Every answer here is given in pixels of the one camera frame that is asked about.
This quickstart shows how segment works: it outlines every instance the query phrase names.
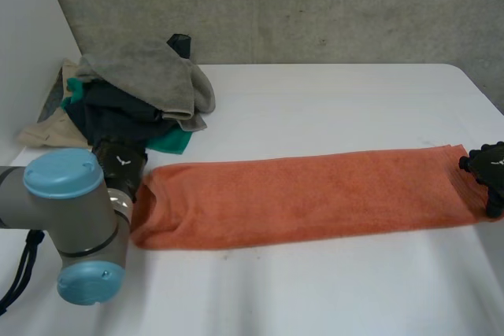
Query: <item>white wall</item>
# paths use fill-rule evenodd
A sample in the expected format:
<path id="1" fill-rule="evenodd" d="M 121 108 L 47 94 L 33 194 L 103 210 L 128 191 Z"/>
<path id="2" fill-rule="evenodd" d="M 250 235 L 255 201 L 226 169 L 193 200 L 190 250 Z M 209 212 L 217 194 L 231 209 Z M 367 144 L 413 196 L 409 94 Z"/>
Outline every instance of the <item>white wall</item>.
<path id="1" fill-rule="evenodd" d="M 0 0 L 0 164 L 42 109 L 64 58 L 80 57 L 57 0 Z"/>

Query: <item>gray concrete wall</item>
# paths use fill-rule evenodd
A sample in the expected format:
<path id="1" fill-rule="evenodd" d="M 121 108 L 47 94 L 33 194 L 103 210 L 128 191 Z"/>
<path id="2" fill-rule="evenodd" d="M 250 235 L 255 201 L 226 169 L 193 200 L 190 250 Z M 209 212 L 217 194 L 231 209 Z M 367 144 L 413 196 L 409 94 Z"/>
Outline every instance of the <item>gray concrete wall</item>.
<path id="1" fill-rule="evenodd" d="M 83 52 L 193 37 L 198 63 L 450 63 L 504 110 L 504 0 L 59 0 Z"/>

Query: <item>black cable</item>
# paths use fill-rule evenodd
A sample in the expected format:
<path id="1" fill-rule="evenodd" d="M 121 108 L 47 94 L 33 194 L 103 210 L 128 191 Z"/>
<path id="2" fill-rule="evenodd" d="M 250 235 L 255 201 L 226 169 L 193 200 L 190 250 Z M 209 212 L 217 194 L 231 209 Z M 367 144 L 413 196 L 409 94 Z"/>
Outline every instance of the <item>black cable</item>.
<path id="1" fill-rule="evenodd" d="M 26 237 L 26 246 L 17 268 L 13 284 L 7 290 L 6 295 L 0 300 L 0 316 L 7 312 L 7 308 L 24 292 L 30 278 L 32 277 L 33 267 L 37 259 L 37 248 L 44 239 L 44 233 L 41 230 L 30 230 Z"/>

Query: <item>green cloth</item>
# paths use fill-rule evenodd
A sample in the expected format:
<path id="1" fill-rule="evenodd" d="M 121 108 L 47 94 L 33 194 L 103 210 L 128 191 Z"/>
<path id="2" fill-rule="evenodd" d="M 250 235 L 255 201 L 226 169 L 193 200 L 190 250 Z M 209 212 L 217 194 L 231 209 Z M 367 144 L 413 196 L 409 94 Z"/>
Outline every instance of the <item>green cloth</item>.
<path id="1" fill-rule="evenodd" d="M 181 155 L 191 139 L 192 131 L 184 131 L 180 125 L 168 130 L 161 137 L 151 138 L 147 142 L 147 149 L 156 150 L 160 153 L 176 153 Z"/>
<path id="2" fill-rule="evenodd" d="M 67 86 L 72 92 L 72 96 L 64 98 L 60 107 L 63 109 L 67 104 L 73 104 L 84 97 L 84 85 L 77 78 L 69 78 Z M 161 137 L 151 138 L 147 141 L 147 148 L 159 151 L 160 153 L 176 153 L 182 154 L 186 149 L 189 140 L 191 139 L 192 131 L 184 131 L 180 125 L 172 127 L 165 135 Z"/>
<path id="3" fill-rule="evenodd" d="M 68 78 L 66 80 L 66 86 L 68 87 L 69 91 L 72 92 L 72 96 L 63 99 L 63 101 L 61 102 L 61 107 L 63 109 L 66 107 L 66 105 L 78 102 L 84 97 L 84 83 L 82 83 L 77 78 Z"/>

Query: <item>orange towel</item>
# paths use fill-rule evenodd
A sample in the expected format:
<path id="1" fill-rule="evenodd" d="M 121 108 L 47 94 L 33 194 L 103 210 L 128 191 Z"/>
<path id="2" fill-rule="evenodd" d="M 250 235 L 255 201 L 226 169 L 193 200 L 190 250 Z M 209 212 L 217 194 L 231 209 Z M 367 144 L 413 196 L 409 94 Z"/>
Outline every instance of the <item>orange towel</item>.
<path id="1" fill-rule="evenodd" d="M 268 161 L 174 164 L 143 181 L 132 239 L 220 249 L 453 227 L 485 220 L 462 146 Z"/>

